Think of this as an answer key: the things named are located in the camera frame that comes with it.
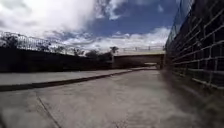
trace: pavement crack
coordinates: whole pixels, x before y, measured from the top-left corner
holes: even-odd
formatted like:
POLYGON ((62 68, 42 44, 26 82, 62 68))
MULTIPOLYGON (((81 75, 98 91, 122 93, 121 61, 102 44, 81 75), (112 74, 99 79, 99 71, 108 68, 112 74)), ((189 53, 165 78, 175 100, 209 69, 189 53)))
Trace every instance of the pavement crack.
POLYGON ((50 111, 47 109, 47 107, 45 106, 45 104, 43 103, 41 98, 38 96, 38 93, 36 91, 34 91, 34 92, 36 94, 37 100, 41 103, 41 105, 44 108, 44 110, 45 110, 46 114, 48 115, 48 117, 57 125, 58 128, 62 128, 61 125, 57 122, 57 120, 52 116, 50 111))

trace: concrete bridge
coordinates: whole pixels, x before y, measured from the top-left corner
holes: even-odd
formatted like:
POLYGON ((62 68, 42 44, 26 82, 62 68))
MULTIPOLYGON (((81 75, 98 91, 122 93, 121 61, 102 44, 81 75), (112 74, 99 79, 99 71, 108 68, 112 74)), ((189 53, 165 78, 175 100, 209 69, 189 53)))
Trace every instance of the concrete bridge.
POLYGON ((164 64, 164 56, 164 51, 115 54, 112 67, 130 68, 156 66, 157 69, 162 69, 164 64))

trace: chain-link fence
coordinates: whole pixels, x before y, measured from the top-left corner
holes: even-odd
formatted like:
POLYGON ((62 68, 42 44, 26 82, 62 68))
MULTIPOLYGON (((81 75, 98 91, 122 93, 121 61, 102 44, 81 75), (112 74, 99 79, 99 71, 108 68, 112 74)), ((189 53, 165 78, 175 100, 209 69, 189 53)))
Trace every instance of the chain-link fence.
POLYGON ((191 6, 193 5, 194 1, 195 0, 181 0, 180 1, 180 5, 174 19, 174 23, 166 43, 167 45, 169 45, 176 37, 188 13, 190 12, 191 6))

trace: railing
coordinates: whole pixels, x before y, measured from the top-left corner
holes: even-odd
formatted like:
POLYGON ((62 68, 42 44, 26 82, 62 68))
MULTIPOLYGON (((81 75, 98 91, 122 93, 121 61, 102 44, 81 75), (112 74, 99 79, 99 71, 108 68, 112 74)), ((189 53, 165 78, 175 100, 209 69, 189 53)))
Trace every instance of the railing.
POLYGON ((57 40, 45 40, 21 34, 0 31, 0 47, 73 55, 74 47, 57 40))
POLYGON ((118 52, 151 52, 151 51, 164 51, 164 46, 129 47, 118 49, 118 52))

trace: brick wall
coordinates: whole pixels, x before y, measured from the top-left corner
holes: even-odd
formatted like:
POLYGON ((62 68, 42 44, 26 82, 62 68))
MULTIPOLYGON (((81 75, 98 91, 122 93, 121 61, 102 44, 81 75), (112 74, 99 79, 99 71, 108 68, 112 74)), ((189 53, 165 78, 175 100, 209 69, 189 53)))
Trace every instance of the brick wall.
POLYGON ((224 88, 224 0, 195 0, 166 50, 176 74, 224 88))

